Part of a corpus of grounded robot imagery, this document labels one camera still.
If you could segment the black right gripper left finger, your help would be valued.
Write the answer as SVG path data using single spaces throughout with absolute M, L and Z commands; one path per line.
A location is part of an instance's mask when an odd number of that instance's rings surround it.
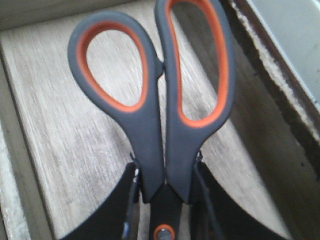
M 139 220 L 140 169 L 134 162 L 104 202 L 64 240 L 135 240 Z

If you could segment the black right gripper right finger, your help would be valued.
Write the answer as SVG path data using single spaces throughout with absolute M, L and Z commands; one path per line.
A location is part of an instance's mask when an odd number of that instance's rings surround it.
M 241 208 L 201 161 L 194 165 L 196 197 L 189 212 L 192 240 L 283 240 Z

